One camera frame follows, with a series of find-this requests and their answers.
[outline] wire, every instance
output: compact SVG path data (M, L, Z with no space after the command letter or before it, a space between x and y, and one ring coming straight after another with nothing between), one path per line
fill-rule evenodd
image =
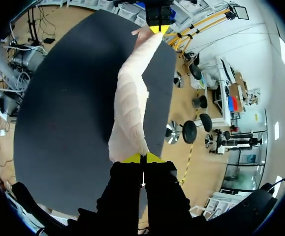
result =
M55 39L55 38L56 38L56 26L55 26L53 23L51 23L51 22L46 18L45 14L44 14L44 9L43 9L43 6L42 6L42 5L38 5L38 10L39 10L39 17L40 17L40 19L39 19L39 25L38 25L38 31L39 31L40 28L41 28L42 31L43 31L42 40L43 40L43 35L44 35L44 34L46 34L46 35L48 35L48 36L52 36L53 39ZM43 27L41 26L41 22L43 22L43 23L45 24L45 27L47 28L47 24L46 24L45 21L48 22L50 25L52 25L52 26L54 27L54 33L53 33L53 34L50 34L50 33L45 32L45 30L44 30Z
M0 165L0 168L5 167L9 162L12 162L14 158L12 158L11 160L7 160L5 161L5 163L3 165Z
M13 40L16 42L16 39L15 39L15 36L14 36L13 30L12 30L11 23L9 23L9 27L10 27L10 30L11 30L12 38L13 38Z
M218 42L218 41L220 41L220 40L222 40L222 39L225 39L225 38L227 38L227 37L233 36L233 35L235 35L235 34L238 34L238 33L240 33L240 32L243 32L243 31L245 31L245 30L249 30L249 29L251 29L251 28L253 28L253 27L256 27L256 26L259 26L259 25L263 25L263 24L265 24L265 23L255 24L255 25L253 25L253 26L250 26L250 27L247 27L247 28L245 28L245 29L239 30L239 31L237 31L237 32L235 32L235 33L229 34L229 35L227 35L227 36L225 36L225 37L216 39L216 40L214 40L214 41L212 41L212 42L210 42L210 43L205 43L205 44L203 44L203 45L201 45L201 46L197 46L197 47L195 47L195 48L188 49L187 52L189 52L189 51L191 51L191 50L194 50L194 49L196 49L196 48L200 48L200 47L202 47L202 46L207 45L206 47L202 48L202 49L198 52L198 53L200 53L202 50L206 49L207 47L210 47L211 45L215 44L216 42Z
M141 230L147 230L149 227L145 227L145 228L142 228L142 229L140 229L140 228L138 228L138 230L139 231L141 231Z
M12 46L4 46L3 48L12 48L12 49L20 50L20 51L30 51L30 50L34 50L35 48L41 48L44 51L44 53L47 54L45 49L41 46L35 46L31 48L17 48L17 47L12 47Z
M25 71L22 71L22 72L19 74L18 80L17 80L17 83L16 83L17 89L19 89L19 82L20 82L20 79L21 79L21 76L22 76L22 75L26 75L27 78L28 78L28 80L31 81L31 78L30 78L30 76L28 75L28 73L26 73Z
M275 182L273 185L271 185L270 189L268 189L267 193L269 193L269 191L270 191L271 189L273 189L278 183L281 183L281 182L284 182L284 181L285 181L285 178L279 180L278 182Z
M40 228L37 232L36 232L36 235L40 235L42 232L45 231L45 228Z
M26 90L26 89L12 90L12 89L6 89L6 88L1 89L1 88L0 88L0 91L4 91L4 92L16 92L16 93L18 93L18 92L23 92L23 91L25 91L25 90Z

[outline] dark gray table surface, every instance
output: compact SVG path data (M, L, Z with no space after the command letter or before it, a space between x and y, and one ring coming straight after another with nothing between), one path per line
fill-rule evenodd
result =
M48 208L96 211L112 162L117 74L133 50L136 24L99 10L72 28L33 75L17 119L18 181ZM150 93L144 118L148 147L160 156L170 108L176 54L161 43L143 74Z

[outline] wooden floor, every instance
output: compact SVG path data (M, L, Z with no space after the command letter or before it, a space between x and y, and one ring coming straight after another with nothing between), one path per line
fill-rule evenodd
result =
M92 13L91 10L78 7L66 8L64 6L63 8L59 8L56 6L45 6L45 16L49 22L56 26L56 41L53 44L45 44L46 51L51 50L67 31ZM39 16L38 9L35 9L35 16ZM42 24L42 27L47 33L53 33L54 31L53 26L50 24L47 24L47 27ZM19 43L27 42L27 38L30 36L28 33L27 15L24 15L17 22L14 34ZM41 29L38 32L38 36L41 39ZM185 86L183 88L173 86L173 96L168 117L168 121L174 120L178 123L184 123L186 120L194 119L196 116L196 110L193 108L191 100L197 96L197 92L190 86L190 79L184 72L182 65L183 59L177 56L176 68L182 74L185 80ZM211 109L212 111L216 111L216 108L212 106L214 105L209 104L209 114L211 113ZM14 124L8 125L0 119L0 129L8 131L6 136L0 137L0 178L5 183L9 181L11 184L16 182L13 165L14 127ZM204 145L205 135L206 132L203 128L199 128L197 139L191 153L186 181L183 185L184 193L190 199L191 206L204 206L207 198L211 196L213 192L219 191L228 159L228 154L209 154ZM161 157L163 160L170 160L175 164L178 170L178 180L184 177L190 148L191 145L186 144L182 139L174 145L169 145L167 142L164 142ZM147 226L147 211L145 211L139 224L140 228L145 226Z

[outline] white wall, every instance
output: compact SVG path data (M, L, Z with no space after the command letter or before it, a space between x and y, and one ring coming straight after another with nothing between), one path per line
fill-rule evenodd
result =
M266 109L268 117L268 154L262 184L274 183L277 175L285 177L285 65L281 59L280 37L285 42L285 27L277 16L268 9L268 6L259 4L259 9L266 21L272 42L273 51L273 90L270 103ZM274 140L274 124L279 122L280 137ZM285 184L280 186L277 198L285 192Z
M215 55L225 57L235 70L242 73L248 89L261 89L259 107L265 107L269 101L272 80L272 56L267 28L254 0L234 2L246 7L250 20L234 19L220 23L194 36L188 48L196 53L209 43L226 37L203 49L200 52L201 61L211 59ZM229 36L249 27L252 28Z

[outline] towel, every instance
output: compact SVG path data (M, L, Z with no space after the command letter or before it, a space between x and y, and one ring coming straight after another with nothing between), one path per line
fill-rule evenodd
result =
M154 34L149 27L140 28L135 47L118 73L114 100L114 125L108 142L112 162L124 161L139 153L146 155L148 145L143 130L148 89L142 79L154 53L162 42L162 33Z

